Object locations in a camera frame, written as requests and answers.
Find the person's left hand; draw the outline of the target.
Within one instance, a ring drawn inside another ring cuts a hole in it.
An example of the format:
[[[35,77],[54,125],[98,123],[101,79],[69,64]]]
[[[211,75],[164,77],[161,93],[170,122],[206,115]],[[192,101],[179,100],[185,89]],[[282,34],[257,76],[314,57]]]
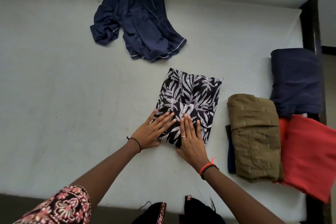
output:
[[[131,137],[138,140],[141,144],[142,150],[149,149],[151,142],[159,140],[162,133],[155,132],[155,120],[154,117],[150,124],[146,124],[146,121],[136,129],[136,131],[131,135]],[[129,140],[128,143],[135,145],[135,151],[138,153],[139,146],[134,140]]]

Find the dark wooden bed frame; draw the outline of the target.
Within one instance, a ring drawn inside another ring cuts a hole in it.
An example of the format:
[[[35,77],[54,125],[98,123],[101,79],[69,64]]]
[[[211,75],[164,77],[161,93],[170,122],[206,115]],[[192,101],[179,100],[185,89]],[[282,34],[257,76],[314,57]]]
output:
[[[300,14],[300,22],[303,47],[313,51],[317,56],[322,88],[322,112],[316,115],[309,114],[309,117],[324,125],[327,125],[318,0],[308,0],[300,6],[300,9],[302,10]],[[306,195],[305,202],[306,220],[301,221],[301,224],[332,224],[331,196],[329,197],[328,203],[323,203],[320,200]]]

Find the black wrist thread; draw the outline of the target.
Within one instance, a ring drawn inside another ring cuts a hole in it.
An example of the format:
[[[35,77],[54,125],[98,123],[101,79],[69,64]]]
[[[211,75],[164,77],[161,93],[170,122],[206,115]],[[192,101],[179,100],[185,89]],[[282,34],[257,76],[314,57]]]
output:
[[[134,140],[137,144],[138,144],[138,146],[139,146],[139,151],[138,151],[138,153],[140,153],[141,151],[142,151],[142,147],[141,147],[141,144],[138,142],[138,140],[136,140],[135,138],[133,138],[133,137],[126,137],[127,138],[127,140],[129,141],[129,140]]]

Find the folded olive brown garment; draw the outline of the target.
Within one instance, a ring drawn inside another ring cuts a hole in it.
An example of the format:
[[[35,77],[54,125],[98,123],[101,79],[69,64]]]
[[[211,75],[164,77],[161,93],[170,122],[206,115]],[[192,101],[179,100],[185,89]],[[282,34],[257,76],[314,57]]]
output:
[[[227,101],[236,175],[250,183],[283,179],[279,117],[274,103],[252,94]]]

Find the dark blue folded garment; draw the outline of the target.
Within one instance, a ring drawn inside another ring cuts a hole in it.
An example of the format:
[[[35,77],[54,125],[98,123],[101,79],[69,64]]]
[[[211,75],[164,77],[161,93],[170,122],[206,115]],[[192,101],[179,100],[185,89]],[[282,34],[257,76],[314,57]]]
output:
[[[228,138],[229,146],[228,146],[228,154],[227,154],[227,168],[229,174],[236,174],[236,162],[235,162],[235,152],[234,146],[232,141],[232,133],[231,133],[231,126],[225,126],[226,135]]]

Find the black dress with embroidered border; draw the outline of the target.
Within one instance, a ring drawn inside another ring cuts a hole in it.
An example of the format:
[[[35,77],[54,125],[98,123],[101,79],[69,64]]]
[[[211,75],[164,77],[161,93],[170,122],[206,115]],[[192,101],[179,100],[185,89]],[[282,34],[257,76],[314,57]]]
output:
[[[131,224],[168,224],[165,221],[167,203],[151,204]],[[178,216],[178,224],[226,224],[224,219],[212,207],[200,200],[187,195],[184,199],[184,213]]]

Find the red floral patterned sleeve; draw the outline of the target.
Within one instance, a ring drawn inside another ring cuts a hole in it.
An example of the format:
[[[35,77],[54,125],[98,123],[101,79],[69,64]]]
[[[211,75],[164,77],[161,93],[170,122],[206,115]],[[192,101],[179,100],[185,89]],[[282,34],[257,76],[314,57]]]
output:
[[[90,224],[91,214],[88,192],[82,186],[68,185],[13,224]]]

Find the folded red garment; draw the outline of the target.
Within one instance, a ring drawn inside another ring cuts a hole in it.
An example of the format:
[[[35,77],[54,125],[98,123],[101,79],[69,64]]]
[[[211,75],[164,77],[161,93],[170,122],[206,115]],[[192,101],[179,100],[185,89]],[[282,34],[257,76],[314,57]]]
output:
[[[302,115],[279,118],[283,178],[273,181],[328,203],[336,180],[336,130]]]

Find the crumpled navy blue shirt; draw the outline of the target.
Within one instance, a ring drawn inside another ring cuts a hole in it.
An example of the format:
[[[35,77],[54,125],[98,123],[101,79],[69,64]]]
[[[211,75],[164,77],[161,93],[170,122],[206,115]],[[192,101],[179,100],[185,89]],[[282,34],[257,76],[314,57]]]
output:
[[[169,22],[165,0],[103,0],[90,26],[94,41],[107,46],[120,29],[132,59],[168,60],[187,43]]]

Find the black white leaf print garment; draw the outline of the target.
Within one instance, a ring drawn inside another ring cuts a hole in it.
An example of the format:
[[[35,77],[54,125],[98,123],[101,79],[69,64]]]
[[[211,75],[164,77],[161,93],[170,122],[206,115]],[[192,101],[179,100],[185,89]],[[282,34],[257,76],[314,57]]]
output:
[[[153,121],[173,112],[176,122],[159,139],[181,147],[180,119],[191,117],[194,128],[199,120],[204,145],[208,143],[223,78],[208,78],[170,69],[161,88]]]

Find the person's left forearm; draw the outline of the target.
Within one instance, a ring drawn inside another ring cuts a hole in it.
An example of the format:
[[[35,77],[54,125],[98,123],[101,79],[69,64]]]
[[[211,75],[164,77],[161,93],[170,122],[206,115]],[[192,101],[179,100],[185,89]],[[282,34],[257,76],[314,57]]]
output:
[[[127,142],[73,182],[73,185],[81,186],[87,191],[92,210],[98,206],[117,176],[136,154],[135,145]]]

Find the folded navy blue garment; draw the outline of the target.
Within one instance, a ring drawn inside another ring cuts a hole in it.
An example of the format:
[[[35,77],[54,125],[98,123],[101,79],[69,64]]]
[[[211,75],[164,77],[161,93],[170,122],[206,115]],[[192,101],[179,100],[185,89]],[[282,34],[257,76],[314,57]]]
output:
[[[271,52],[271,71],[270,100],[279,117],[322,112],[320,66],[314,52],[305,48],[276,49]]]

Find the red wrist thread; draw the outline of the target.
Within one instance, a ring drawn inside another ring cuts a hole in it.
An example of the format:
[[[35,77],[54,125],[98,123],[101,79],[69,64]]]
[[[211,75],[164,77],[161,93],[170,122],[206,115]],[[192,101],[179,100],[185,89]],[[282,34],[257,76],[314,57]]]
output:
[[[217,168],[217,166],[214,164],[214,160],[216,159],[216,157],[215,158],[212,158],[211,159],[211,161],[208,163],[208,164],[206,164],[206,165],[204,165],[204,167],[202,167],[201,169],[200,169],[200,171],[199,171],[199,175],[200,175],[200,177],[204,180],[204,173],[205,173],[205,171],[207,171],[209,168],[211,168],[211,167],[215,167],[215,168]]]

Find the white mattress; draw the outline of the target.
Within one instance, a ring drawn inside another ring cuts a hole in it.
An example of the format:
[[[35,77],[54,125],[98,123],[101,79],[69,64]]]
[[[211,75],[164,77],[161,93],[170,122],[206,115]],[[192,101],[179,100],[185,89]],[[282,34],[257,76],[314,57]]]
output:
[[[302,47],[299,9],[218,0],[165,0],[187,43],[166,61],[131,59],[122,38],[97,45],[102,0],[0,0],[0,193],[49,198],[118,150],[154,110],[170,68],[223,78],[206,150],[284,221],[305,217],[305,196],[227,170],[227,99],[269,98],[271,52]]]

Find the person's right forearm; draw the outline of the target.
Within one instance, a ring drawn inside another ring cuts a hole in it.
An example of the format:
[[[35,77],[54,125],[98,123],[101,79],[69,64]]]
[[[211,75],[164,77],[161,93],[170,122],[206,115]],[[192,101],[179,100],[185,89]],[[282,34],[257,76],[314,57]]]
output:
[[[239,224],[285,224],[217,168],[211,167],[205,171],[204,179],[227,205]]]

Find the person's right hand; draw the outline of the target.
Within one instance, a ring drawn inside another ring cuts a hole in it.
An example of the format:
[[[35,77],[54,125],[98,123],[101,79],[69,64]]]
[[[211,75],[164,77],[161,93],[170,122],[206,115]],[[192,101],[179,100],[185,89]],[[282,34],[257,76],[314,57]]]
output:
[[[186,159],[184,159],[190,166],[192,166],[195,171],[199,174],[199,171],[204,165],[208,164],[210,160],[208,159],[204,141],[200,141],[196,136],[196,128],[191,120],[189,121],[191,127],[191,139],[183,140],[183,117],[180,120],[180,135],[181,135],[181,146],[179,148],[183,149],[186,154]]]

